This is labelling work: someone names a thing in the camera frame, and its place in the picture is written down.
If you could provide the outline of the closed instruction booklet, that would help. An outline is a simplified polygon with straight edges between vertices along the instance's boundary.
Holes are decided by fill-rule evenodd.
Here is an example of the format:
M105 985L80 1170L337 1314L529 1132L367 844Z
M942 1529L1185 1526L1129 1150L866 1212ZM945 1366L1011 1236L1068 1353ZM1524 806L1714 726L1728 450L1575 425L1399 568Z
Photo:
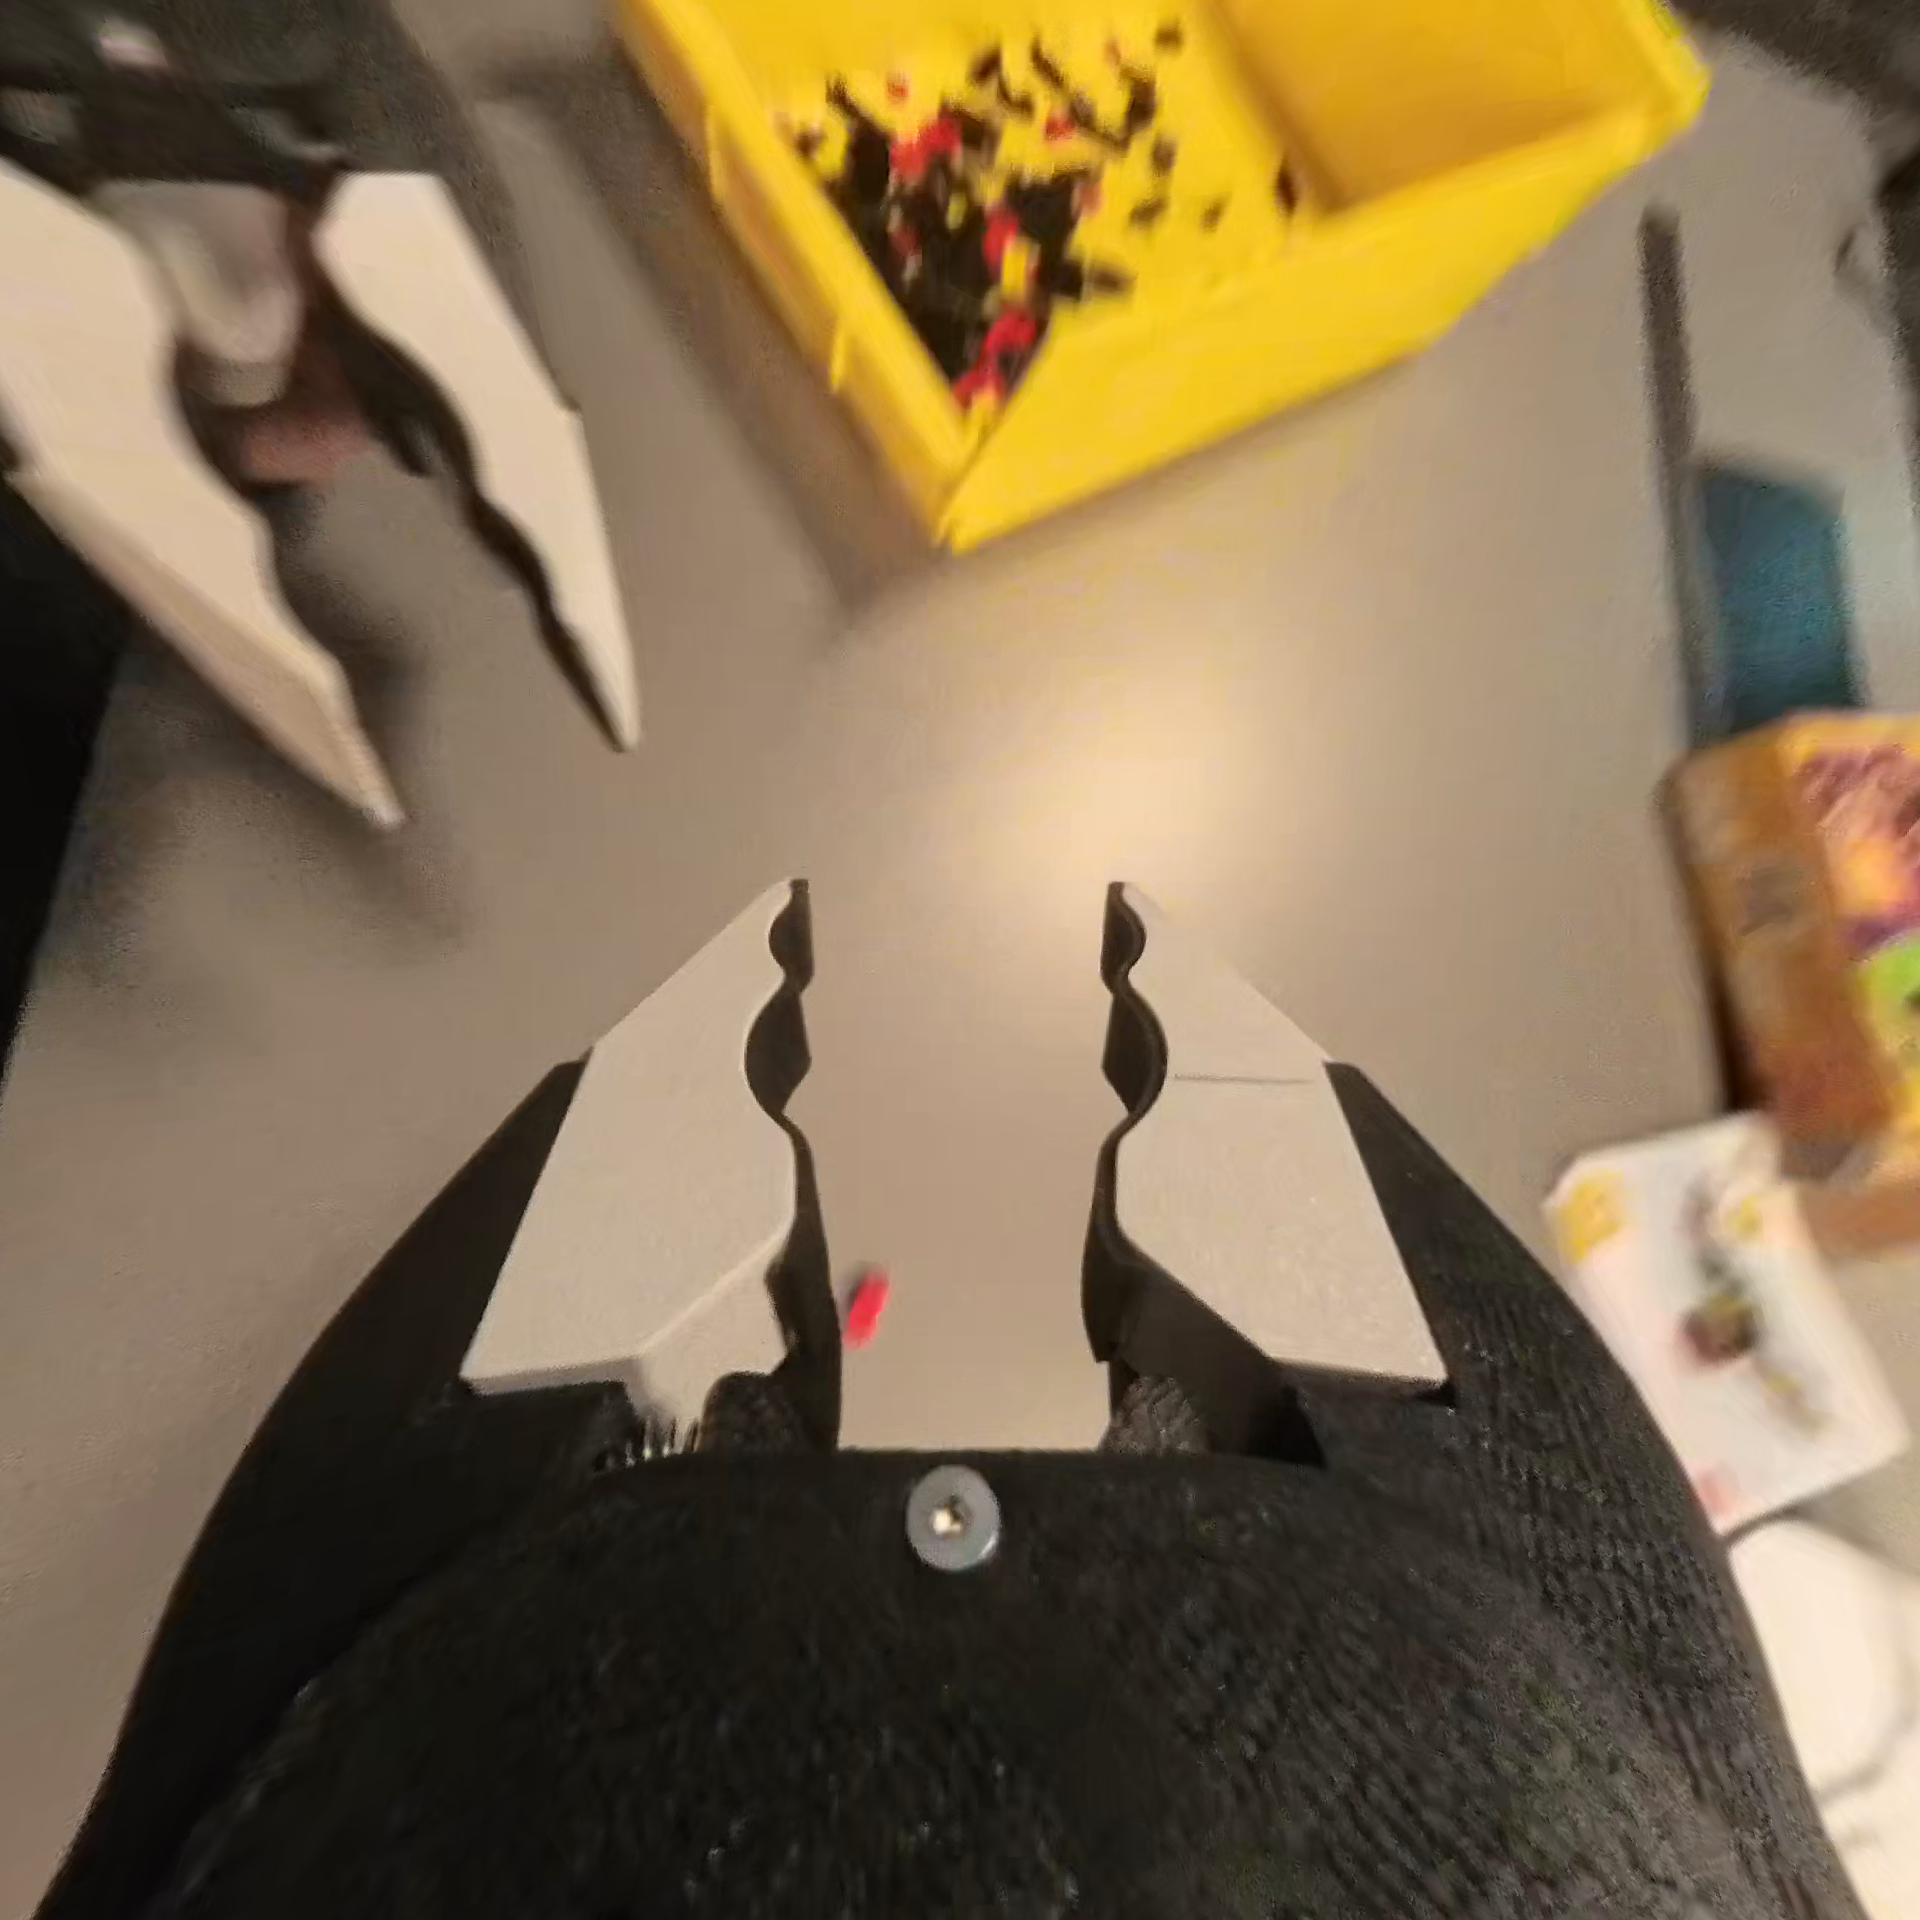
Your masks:
M1565 1292L1719 1534L1910 1449L1763 1116L1589 1150L1556 1182L1547 1222Z

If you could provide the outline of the colourful toy set box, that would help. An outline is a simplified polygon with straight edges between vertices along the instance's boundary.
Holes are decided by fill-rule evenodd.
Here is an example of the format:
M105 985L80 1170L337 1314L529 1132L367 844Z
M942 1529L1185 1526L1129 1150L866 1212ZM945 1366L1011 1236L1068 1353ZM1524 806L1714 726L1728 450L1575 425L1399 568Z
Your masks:
M1741 1102L1840 1259L1918 1249L1918 714L1694 749L1668 819Z

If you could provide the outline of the pile of toy bricks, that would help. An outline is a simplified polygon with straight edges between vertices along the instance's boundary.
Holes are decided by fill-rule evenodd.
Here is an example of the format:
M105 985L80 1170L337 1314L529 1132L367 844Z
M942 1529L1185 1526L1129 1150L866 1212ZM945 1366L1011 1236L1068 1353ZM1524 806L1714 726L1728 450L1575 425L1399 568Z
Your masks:
M1267 259L1319 211L1194 3L923 34L772 123L969 421L1051 333Z

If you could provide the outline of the yellow plastic bin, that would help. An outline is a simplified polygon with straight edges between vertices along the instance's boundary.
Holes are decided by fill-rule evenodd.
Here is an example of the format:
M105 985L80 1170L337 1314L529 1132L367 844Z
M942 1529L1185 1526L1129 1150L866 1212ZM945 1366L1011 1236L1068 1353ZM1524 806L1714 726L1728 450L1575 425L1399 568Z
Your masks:
M1424 351L1686 133L1664 3L610 3L837 409L973 550ZM835 206L841 88L933 182L942 113L1080 172L1087 293L958 394Z

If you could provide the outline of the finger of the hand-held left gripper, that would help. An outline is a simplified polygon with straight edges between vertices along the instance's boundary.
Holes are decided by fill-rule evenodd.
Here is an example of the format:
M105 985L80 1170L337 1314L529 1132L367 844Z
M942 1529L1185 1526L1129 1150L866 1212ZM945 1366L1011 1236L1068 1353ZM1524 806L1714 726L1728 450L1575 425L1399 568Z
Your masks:
M453 417L476 508L532 561L532 592L586 700L612 745L634 749L636 653L586 425L444 178L349 172L311 243L353 320Z
M177 329L133 239L3 165L9 482L287 763L376 829L403 806L337 657L287 608L265 528L203 461Z

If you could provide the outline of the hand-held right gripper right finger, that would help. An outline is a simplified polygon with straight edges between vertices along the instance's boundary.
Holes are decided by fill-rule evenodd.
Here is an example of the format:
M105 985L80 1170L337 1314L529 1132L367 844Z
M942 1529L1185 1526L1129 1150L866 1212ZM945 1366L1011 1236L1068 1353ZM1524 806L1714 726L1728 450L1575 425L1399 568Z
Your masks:
M1102 1071L1080 1277L1114 1427L1319 1454L1309 1402L1451 1402L1442 1342L1334 1056L1143 888L1106 893Z

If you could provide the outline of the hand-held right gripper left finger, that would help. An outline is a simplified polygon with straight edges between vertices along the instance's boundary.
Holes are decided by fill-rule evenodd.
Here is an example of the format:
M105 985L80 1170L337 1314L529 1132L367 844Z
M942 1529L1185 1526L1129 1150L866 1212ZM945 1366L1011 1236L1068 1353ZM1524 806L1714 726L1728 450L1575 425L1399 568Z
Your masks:
M780 1375L835 1446L843 1326L814 1150L804 879L761 891L597 1039L464 1357L483 1396L617 1387L688 1438L727 1375Z

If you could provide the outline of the person's left hand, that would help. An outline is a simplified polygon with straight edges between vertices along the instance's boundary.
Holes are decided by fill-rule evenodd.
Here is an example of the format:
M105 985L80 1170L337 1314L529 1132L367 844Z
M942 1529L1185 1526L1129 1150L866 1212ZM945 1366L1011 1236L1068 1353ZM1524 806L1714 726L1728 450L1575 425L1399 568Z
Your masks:
M337 378L287 386L275 404L223 417L223 467L256 490L321 488L372 451L376 427Z

